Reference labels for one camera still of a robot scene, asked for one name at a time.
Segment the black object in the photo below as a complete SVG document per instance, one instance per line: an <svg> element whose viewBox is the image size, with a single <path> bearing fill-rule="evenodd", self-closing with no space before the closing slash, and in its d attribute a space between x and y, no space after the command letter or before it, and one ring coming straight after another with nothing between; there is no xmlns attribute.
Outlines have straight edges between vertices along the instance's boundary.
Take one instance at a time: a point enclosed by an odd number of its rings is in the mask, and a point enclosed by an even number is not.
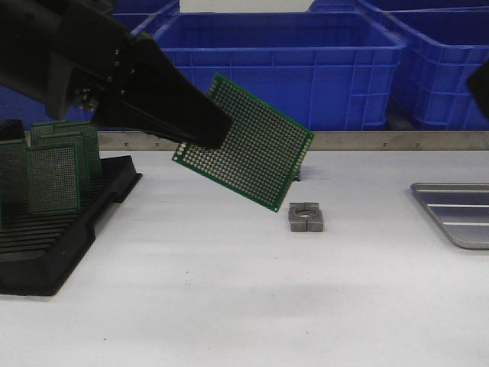
<svg viewBox="0 0 489 367"><path fill-rule="evenodd" d="M0 83L61 119L71 106L106 128L218 148L231 119L152 37L133 36L106 0L1 0Z"/></svg>
<svg viewBox="0 0 489 367"><path fill-rule="evenodd" d="M0 141L25 139L21 120L5 120L0 123Z"/></svg>
<svg viewBox="0 0 489 367"><path fill-rule="evenodd" d="M468 78L467 85L482 115L489 119L489 61Z"/></svg>
<svg viewBox="0 0 489 367"><path fill-rule="evenodd" d="M3 217L0 293L55 294L95 241L93 224L121 203L141 178L129 156L102 160L103 177L83 197L77 214L32 216L26 208Z"/></svg>

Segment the black pcb rack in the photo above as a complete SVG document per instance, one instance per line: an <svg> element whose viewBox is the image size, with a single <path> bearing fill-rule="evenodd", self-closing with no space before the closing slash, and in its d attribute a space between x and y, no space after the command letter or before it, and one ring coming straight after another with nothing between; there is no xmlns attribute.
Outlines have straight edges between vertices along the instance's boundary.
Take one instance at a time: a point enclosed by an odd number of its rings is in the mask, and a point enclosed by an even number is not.
<svg viewBox="0 0 489 367"><path fill-rule="evenodd" d="M0 229L0 293L54 295L95 241L94 222L139 181L130 156L102 159L102 178L82 197L79 213L4 213Z"/></svg>

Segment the white workbench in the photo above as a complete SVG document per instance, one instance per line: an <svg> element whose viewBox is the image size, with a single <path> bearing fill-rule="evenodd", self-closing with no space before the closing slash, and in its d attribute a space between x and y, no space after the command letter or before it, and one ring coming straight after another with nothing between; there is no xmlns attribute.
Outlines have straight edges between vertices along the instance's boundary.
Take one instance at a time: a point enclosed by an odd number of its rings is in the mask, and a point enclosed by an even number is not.
<svg viewBox="0 0 489 367"><path fill-rule="evenodd" d="M1 366L489 365L489 251L409 190L489 182L489 152L309 153L278 214L132 156L144 177L60 292L0 296ZM289 231L296 201L324 232Z"/></svg>

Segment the metal tray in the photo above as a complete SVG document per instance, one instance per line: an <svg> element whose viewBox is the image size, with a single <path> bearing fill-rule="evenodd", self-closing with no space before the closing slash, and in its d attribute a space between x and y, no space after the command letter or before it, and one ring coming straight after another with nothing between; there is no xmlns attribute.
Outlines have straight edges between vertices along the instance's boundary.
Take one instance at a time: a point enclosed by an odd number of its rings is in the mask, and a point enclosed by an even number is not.
<svg viewBox="0 0 489 367"><path fill-rule="evenodd" d="M411 190L450 241L489 249L489 183L415 183Z"/></svg>

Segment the robotic arm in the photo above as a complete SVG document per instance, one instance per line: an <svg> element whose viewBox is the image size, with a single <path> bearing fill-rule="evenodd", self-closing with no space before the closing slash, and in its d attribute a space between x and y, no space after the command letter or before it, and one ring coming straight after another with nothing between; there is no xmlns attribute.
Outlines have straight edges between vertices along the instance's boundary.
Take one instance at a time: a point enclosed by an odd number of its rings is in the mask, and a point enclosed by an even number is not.
<svg viewBox="0 0 489 367"><path fill-rule="evenodd" d="M230 118L111 10L109 0L1 0L0 83L55 119L77 106L99 127L218 148Z"/></svg>

